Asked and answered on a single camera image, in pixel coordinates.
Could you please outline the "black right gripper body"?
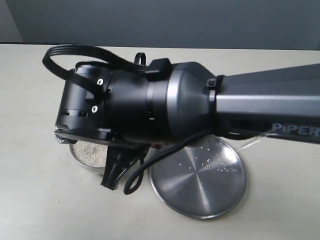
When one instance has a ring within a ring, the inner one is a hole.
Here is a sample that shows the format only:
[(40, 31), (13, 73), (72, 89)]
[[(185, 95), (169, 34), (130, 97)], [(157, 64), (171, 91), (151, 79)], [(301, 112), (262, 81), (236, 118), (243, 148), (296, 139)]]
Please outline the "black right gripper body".
[[(95, 87), (102, 88), (105, 76), (111, 71), (106, 63), (98, 61), (80, 61), (70, 72), (84, 77)], [(84, 141), (107, 145), (110, 131), (99, 128), (98, 114), (102, 113), (100, 102), (84, 88), (66, 81), (55, 122), (54, 137), (60, 144), (75, 144)]]

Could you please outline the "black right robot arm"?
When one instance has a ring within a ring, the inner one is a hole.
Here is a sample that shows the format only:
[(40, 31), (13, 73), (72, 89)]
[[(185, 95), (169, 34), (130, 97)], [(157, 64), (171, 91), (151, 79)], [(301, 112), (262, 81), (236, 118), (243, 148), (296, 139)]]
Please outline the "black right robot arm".
[(145, 74), (80, 62), (75, 73), (97, 95), (65, 83), (55, 123), (59, 138), (127, 148), (176, 144), (198, 132), (320, 141), (318, 64), (215, 76), (197, 62), (155, 60)]

